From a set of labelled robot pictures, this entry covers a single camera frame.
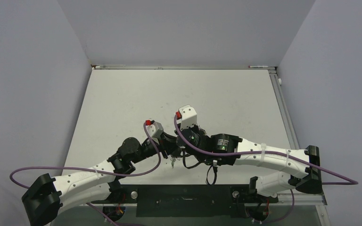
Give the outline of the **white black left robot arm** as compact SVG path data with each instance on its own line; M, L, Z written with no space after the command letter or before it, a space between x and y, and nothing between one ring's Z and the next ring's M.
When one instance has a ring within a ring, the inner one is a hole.
M64 176L39 176L22 196L30 225L44 226L67 209L86 202L117 202L122 190L112 183L134 172L135 163L160 153L166 158L178 150L176 140L166 133L143 143L129 137L114 155L93 167Z

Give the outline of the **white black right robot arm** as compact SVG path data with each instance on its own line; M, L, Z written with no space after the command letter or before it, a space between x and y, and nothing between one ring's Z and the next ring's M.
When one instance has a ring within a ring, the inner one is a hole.
M250 178L247 195L255 202L289 189L305 194L322 193L317 146L282 149L229 134L209 137L198 126L182 128L176 124L175 127L178 146L212 167L214 172L222 165L251 165L274 170L267 176Z

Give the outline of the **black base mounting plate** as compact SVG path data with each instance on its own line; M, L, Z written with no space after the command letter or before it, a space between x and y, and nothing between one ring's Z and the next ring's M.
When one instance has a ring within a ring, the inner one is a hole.
M262 212L278 198L253 194L245 185L121 185L93 204L136 207L137 217L242 217L244 206Z

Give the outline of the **red white marker pen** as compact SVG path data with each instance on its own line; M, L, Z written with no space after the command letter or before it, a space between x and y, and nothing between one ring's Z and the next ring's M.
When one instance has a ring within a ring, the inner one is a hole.
M264 68L269 68L269 66L266 65L250 65L248 66L249 68L255 68L255 69L264 69Z

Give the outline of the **aluminium frame rail right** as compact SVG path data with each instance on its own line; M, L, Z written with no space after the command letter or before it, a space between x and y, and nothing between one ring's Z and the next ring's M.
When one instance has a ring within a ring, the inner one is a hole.
M293 122L291 120L288 108L285 102L285 98L282 93L280 78L277 75L276 70L269 70L269 76L274 89L276 100L280 109L280 114L283 120L283 124L286 130L287 138L290 144L290 147L293 149L299 149L300 145L294 130Z

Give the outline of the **aluminium frame rail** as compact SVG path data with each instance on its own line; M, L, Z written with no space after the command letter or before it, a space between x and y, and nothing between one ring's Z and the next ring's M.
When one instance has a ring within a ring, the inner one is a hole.
M297 191L293 191L294 192L294 200L295 200L295 205L309 205L309 206L316 206L316 205L326 205L326 201L323 195L311 195L311 194L303 194L303 193L299 193ZM289 205L292 203L292 194L291 192L289 193L281 193L278 194L277 196L278 198L278 202L275 202L275 205ZM104 201L96 201L96 202L91 202L92 205L94 206L105 206L105 207L114 207L117 205L117 203L109 203L109 202L104 202ZM59 211L66 211L69 210L71 208L75 208L75 207L81 207L81 206L87 206L87 204L82 203L82 204L70 204L70 205L63 205L63 207L60 208Z
M249 68L249 65L193 65L193 66L132 66L132 65L92 65L95 70L276 70L276 66L264 69Z
M269 70L269 76L274 89L276 100L280 109L280 114L283 120L283 124L286 130L287 138L290 144L290 147L293 149L299 149L300 145L294 130L293 122L291 120L288 108L285 102L285 98L282 93L280 78L277 75L276 70Z

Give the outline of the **aluminium frame rail back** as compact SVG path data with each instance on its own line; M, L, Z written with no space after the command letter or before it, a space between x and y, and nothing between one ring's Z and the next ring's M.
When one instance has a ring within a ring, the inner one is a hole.
M264 69L249 68L249 65L193 65L193 66L132 66L132 65L92 65L95 70L276 70L276 66Z

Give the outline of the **aluminium frame rail front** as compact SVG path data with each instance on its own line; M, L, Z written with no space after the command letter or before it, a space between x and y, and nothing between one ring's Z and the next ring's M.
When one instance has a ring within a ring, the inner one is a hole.
M316 205L326 205L326 201L323 195L311 195L311 194L303 194L303 193L299 193L297 191L293 191L294 192L294 200L295 200L295 205L309 205L309 206L316 206ZM281 193L278 194L277 196L278 198L278 202L275 202L275 205L289 205L292 203L292 194L291 192L289 193ZM117 203L109 203L109 202L104 202L104 201L96 201L96 202L91 202L92 205L94 206L105 206L105 207L114 207L117 205ZM87 206L87 204L82 203L82 204L70 204L70 205L63 205L63 207L60 208L59 211L66 211L69 210L71 208L75 208L75 207L81 207L81 206Z

